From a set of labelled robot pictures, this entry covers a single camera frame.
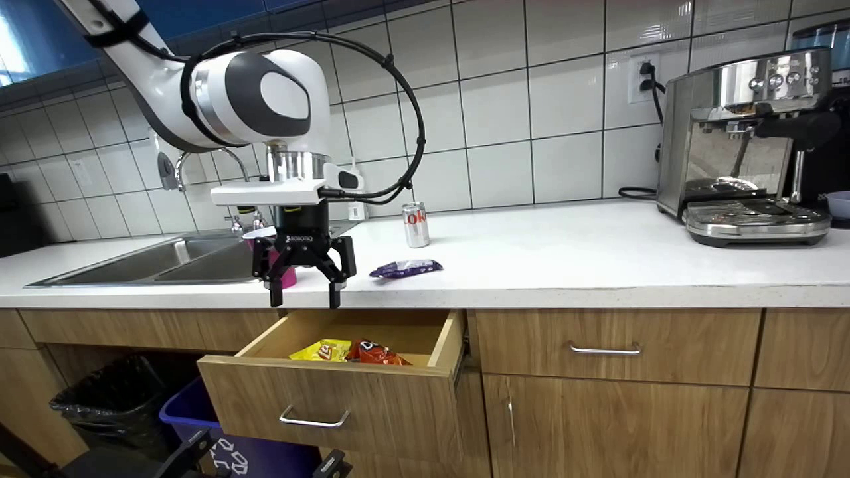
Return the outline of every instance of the stainless steel sink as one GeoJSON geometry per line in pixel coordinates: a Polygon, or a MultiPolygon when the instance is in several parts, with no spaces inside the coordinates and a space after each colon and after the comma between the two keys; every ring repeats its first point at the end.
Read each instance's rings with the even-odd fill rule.
{"type": "Polygon", "coordinates": [[[176,236],[131,256],[34,281],[31,287],[167,287],[252,281],[250,248],[230,234],[176,236]]]}

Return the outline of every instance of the red snack package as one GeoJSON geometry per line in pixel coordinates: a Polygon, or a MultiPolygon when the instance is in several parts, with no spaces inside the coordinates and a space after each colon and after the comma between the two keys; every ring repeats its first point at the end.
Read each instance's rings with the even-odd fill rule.
{"type": "Polygon", "coordinates": [[[395,352],[372,340],[358,340],[347,352],[347,362],[410,368],[410,362],[404,362],[395,352]]]}

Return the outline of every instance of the open drawer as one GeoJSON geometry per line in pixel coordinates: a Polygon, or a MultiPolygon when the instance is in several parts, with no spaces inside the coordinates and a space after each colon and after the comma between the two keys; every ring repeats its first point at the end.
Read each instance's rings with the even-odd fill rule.
{"type": "Polygon", "coordinates": [[[205,357],[198,369],[230,435],[447,461],[459,453],[459,360],[459,313],[295,312],[236,357],[205,357]],[[321,337],[370,337],[411,368],[287,360],[321,337]]]}

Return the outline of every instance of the trash bin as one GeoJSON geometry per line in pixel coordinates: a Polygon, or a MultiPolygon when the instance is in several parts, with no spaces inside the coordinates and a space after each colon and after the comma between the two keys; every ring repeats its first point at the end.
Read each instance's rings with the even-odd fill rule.
{"type": "Polygon", "coordinates": [[[59,394],[51,406],[90,450],[117,447],[167,461],[180,441],[156,414],[194,377],[196,368],[185,360],[127,357],[59,394]]]}
{"type": "Polygon", "coordinates": [[[214,441],[210,450],[214,474],[248,478],[302,478],[313,475],[313,471],[318,467],[315,447],[226,435],[218,425],[205,384],[198,380],[179,390],[161,406],[159,420],[173,425],[180,441],[189,441],[196,431],[210,431],[214,441]]]}

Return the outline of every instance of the electrical outlet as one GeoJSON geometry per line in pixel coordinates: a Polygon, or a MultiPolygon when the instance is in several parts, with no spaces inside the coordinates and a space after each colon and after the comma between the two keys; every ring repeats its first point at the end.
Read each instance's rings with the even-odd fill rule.
{"type": "Polygon", "coordinates": [[[646,77],[639,76],[639,66],[642,66],[642,65],[653,65],[653,66],[655,66],[655,76],[658,76],[658,70],[662,70],[662,56],[637,56],[637,58],[629,58],[629,65],[627,65],[627,104],[634,104],[634,106],[653,104],[653,97],[639,92],[639,82],[646,81],[646,77]]]}

